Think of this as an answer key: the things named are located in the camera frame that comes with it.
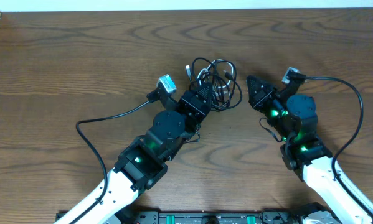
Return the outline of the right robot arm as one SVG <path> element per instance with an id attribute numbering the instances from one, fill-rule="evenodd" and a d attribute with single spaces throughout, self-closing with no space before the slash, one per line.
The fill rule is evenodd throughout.
<path id="1" fill-rule="evenodd" d="M 342 171 L 317 134 L 314 98 L 297 92 L 305 77 L 295 72 L 290 76 L 282 90 L 248 76 L 248 102 L 284 141 L 280 151 L 286 167 L 326 202 L 340 223 L 373 223 L 373 203 Z"/>

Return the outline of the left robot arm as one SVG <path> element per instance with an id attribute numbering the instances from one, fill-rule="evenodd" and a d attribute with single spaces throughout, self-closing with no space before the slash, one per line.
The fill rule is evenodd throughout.
<path id="1" fill-rule="evenodd" d="M 103 172 L 102 182 L 57 223 L 105 223 L 164 176 L 166 162 L 173 160 L 184 144 L 193 142 L 211 111 L 213 87 L 203 83 L 185 91 L 179 101 L 171 93 L 163 83 L 148 93 L 148 103 L 161 101 L 165 109 L 154 117 L 146 134 L 137 136 L 120 153 L 112 170 Z"/>

